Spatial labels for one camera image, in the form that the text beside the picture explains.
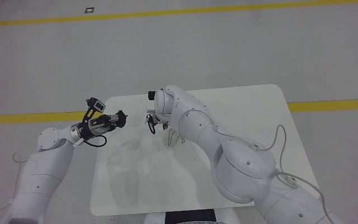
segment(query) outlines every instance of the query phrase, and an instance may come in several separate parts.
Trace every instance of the table top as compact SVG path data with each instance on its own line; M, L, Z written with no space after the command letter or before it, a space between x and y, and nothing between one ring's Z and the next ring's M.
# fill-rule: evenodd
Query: table top
M287 132L282 165L317 185L283 93L276 85L188 91L201 100L212 117L233 135L249 137L270 146L278 124ZM145 123L147 109L154 109L147 95L118 96L106 101L105 114L123 110L127 124L107 133L99 148L91 195L96 216L207 208L251 206L235 204L216 189L204 151L192 142L181 144L174 135L168 147L168 130L156 126L151 134ZM279 167L284 135L279 132L271 150ZM317 192L303 184L308 192Z

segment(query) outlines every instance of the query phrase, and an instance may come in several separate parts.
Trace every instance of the yellow floor stripe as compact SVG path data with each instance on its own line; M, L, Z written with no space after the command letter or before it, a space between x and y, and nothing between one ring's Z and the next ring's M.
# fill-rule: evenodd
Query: yellow floor stripe
M291 113L358 110L358 100L289 102L287 105ZM66 113L0 115L0 124L73 122L82 120L84 113L84 111L81 111Z
M291 113L358 110L358 100L289 102L288 106Z
M307 1L307 2L254 4L254 5L248 5L248 6L191 8L191 9L185 9L185 10L166 10L166 11L134 12L134 13L109 14L109 15L93 15L93 16L87 15L87 16L67 17L67 18L40 18L40 19L34 19L34 20L0 21L0 26L52 24L52 23L57 23L57 22L83 22L83 21L94 21L94 20L115 20L115 19L121 19L121 18L173 16L173 15L201 14L201 13L214 13L214 12L271 10L271 9L283 9L283 8L332 6L332 5L337 5L337 4L357 4L357 3L358 3L358 0L317 0L317 1Z

